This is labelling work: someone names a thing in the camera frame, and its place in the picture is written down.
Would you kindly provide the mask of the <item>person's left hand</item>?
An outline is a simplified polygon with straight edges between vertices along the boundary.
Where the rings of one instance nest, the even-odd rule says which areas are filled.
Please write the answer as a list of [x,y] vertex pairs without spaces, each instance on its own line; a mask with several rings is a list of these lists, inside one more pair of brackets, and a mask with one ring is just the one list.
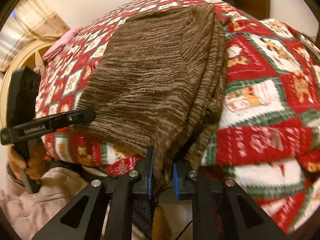
[[8,166],[18,181],[23,181],[21,170],[24,170],[28,177],[33,180],[40,179],[46,172],[46,163],[44,161],[46,148],[42,139],[32,140],[30,143],[30,159],[27,162],[16,151],[13,145],[10,145],[8,148]]

